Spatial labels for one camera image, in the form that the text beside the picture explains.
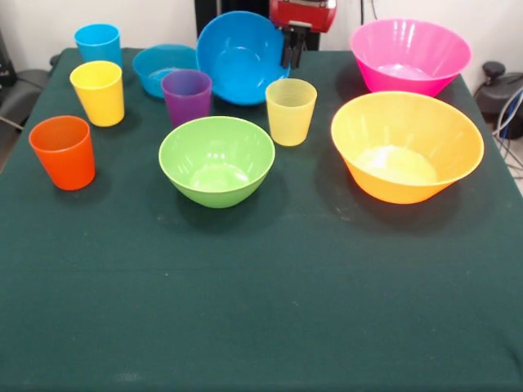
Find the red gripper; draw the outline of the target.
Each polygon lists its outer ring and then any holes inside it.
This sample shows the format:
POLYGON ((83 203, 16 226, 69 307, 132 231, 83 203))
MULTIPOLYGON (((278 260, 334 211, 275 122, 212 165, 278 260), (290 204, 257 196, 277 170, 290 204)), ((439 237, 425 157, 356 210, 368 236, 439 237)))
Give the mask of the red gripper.
POLYGON ((313 33, 327 33, 337 13, 337 1, 270 0, 272 23, 282 29, 284 46, 281 66, 292 69, 300 65, 306 29, 313 33))

